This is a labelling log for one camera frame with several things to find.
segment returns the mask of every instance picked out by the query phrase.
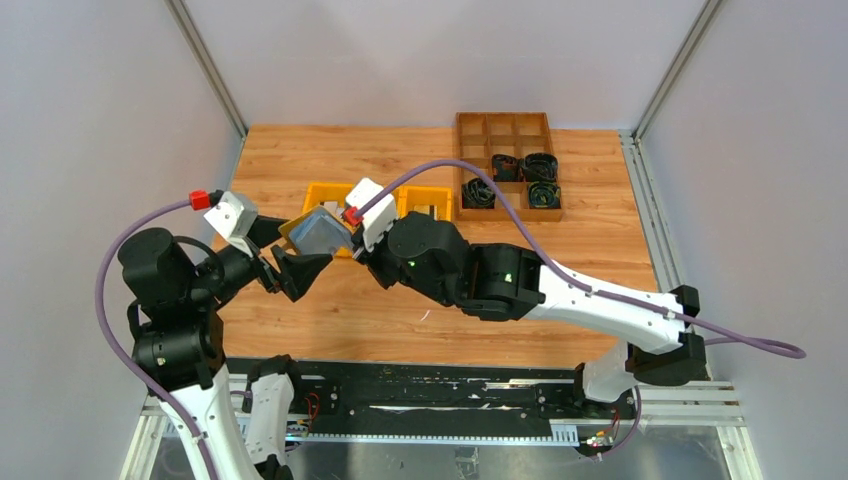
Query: aluminum frame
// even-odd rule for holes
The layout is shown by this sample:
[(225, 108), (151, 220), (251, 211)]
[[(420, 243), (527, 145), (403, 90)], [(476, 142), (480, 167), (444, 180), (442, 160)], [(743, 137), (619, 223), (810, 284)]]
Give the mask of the aluminum frame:
[(212, 91), (215, 92), (215, 96), (221, 102), (224, 114), (227, 115), (233, 128), (241, 136), (242, 141), (244, 141), (247, 138), (247, 123), (244, 121), (241, 112), (239, 112), (233, 96), (227, 89), (227, 85), (221, 77), (221, 72), (215, 66), (212, 55), (209, 53), (209, 49), (206, 48), (203, 37), (200, 36), (197, 26), (195, 26), (194, 20), (191, 18), (188, 6), (184, 0), (165, 0), (165, 5), (168, 6), (168, 10), (171, 11), (174, 21), (183, 33), (183, 37), (185, 37), (186, 43), (191, 48), (194, 58), (209, 81), (209, 86), (212, 87)]
[(680, 45), (680, 49), (674, 56), (674, 60), (671, 61), (671, 65), (669, 65), (668, 70), (665, 72), (651, 101), (648, 102), (648, 106), (645, 108), (645, 112), (642, 113), (639, 123), (633, 129), (633, 138), (636, 140), (645, 138), (645, 134), (651, 127), (657, 113), (659, 113), (663, 102), (665, 102), (666, 97), (677, 82), (678, 76), (680, 76), (683, 68), (689, 62), (690, 57), (695, 52), (695, 49), (698, 47), (698, 44), (701, 42), (701, 39), (723, 4), (724, 0), (706, 0), (704, 2), (704, 6), (701, 7), (701, 11), (695, 18), (695, 22), (689, 29), (689, 33), (686, 34), (686, 39)]
[[(650, 160), (642, 149), (641, 139), (636, 138), (632, 132), (621, 130), (619, 136), (657, 285), (660, 290), (668, 291), (685, 283), (685, 274), (677, 261), (680, 256), (669, 233), (661, 198), (654, 188)], [(731, 478), (761, 480), (762, 470), (744, 420), (738, 425), (715, 426)]]

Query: gray object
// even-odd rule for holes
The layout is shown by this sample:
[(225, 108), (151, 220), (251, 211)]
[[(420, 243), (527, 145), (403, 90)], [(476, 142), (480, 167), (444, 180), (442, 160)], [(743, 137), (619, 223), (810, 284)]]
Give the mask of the gray object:
[(350, 231), (325, 209), (318, 209), (289, 233), (289, 240), (301, 255), (329, 253), (344, 247), (353, 251)]

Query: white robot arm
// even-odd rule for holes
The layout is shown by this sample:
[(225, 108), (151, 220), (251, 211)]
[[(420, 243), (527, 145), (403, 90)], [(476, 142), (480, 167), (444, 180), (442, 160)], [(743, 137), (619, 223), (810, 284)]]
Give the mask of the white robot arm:
[[(610, 403), (639, 381), (682, 385), (702, 371), (703, 339), (673, 316), (684, 310), (697, 313), (697, 291), (691, 287), (666, 294), (638, 291), (555, 264), (589, 285), (585, 292), (564, 281), (531, 250), (469, 244), (449, 222), (416, 212), (398, 218), (391, 196), (383, 197), (357, 223), (350, 212), (381, 190), (363, 179), (346, 199), (345, 218), (358, 227), (354, 258), (367, 265), (384, 288), (401, 283), (483, 320), (563, 321), (620, 339), (602, 358), (578, 367), (580, 399)], [(594, 294), (599, 291), (639, 299), (667, 313)]]
[[(253, 420), (246, 439), (233, 414), (229, 387), (230, 375), (224, 365), (215, 375), (211, 388), (192, 385), (171, 394), (197, 419), (220, 479), (263, 480), (259, 471), (268, 470), (273, 472), (270, 478), (287, 478), (290, 473), (285, 456), (286, 425), (294, 398), (291, 378), (287, 373), (272, 373), (252, 383)], [(160, 405), (177, 429), (194, 478), (208, 480), (206, 465), (189, 429), (170, 405), (165, 402)]]

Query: wooden tray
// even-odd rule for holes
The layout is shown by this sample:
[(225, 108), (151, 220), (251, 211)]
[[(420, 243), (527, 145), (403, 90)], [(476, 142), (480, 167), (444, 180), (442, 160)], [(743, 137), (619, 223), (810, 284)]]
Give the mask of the wooden tray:
[[(523, 158), (531, 153), (554, 154), (548, 116), (544, 113), (466, 113), (456, 114), (456, 156), (482, 169), (493, 177), (492, 155), (506, 154)], [(557, 169), (560, 181), (562, 162)], [(457, 220), (500, 221), (509, 220), (501, 202), (495, 201), (493, 209), (463, 208), (462, 185), (475, 178), (473, 173), (456, 169), (454, 180), (454, 208)], [(497, 182), (509, 203), (523, 221), (558, 222), (562, 219), (559, 208), (530, 208), (527, 196), (528, 183)]]

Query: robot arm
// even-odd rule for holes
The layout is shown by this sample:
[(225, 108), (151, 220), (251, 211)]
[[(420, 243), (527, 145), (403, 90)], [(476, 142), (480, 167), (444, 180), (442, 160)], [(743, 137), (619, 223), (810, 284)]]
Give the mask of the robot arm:
[[(364, 179), (346, 202), (355, 210), (380, 190)], [(346, 218), (354, 220), (350, 214)], [(577, 367), (576, 401), (614, 402), (637, 382), (683, 385), (706, 365), (703, 339), (683, 321), (594, 294), (603, 290), (694, 315), (697, 291), (691, 287), (667, 294), (643, 292), (557, 264), (590, 285), (586, 293), (556, 275), (532, 250), (503, 243), (470, 244), (450, 222), (417, 212), (399, 219), (391, 196), (363, 219), (353, 236), (354, 258), (383, 288), (400, 283), (481, 320), (564, 321), (618, 337), (619, 344), (604, 357)]]
[[(287, 414), (299, 381), (294, 362), (288, 356), (273, 357), (249, 375), (254, 421), (245, 441), (230, 399), (224, 325), (217, 311), (253, 280), (269, 293), (283, 292), (296, 301), (332, 256), (292, 256), (272, 247), (278, 270), (259, 249), (280, 238), (278, 228), (285, 220), (259, 216), (247, 198), (230, 192), (200, 198), (205, 200), (200, 208), (211, 207), (207, 220), (229, 246), (214, 252), (164, 228), (149, 228), (118, 251), (124, 281), (136, 297), (128, 310), (132, 358), (197, 423), (218, 478), (290, 480), (284, 451)], [(194, 265), (181, 244), (203, 249), (208, 258)], [(139, 323), (138, 309), (148, 323)], [(160, 404), (176, 427), (195, 478), (210, 478), (196, 448), (198, 439), (171, 405)]]

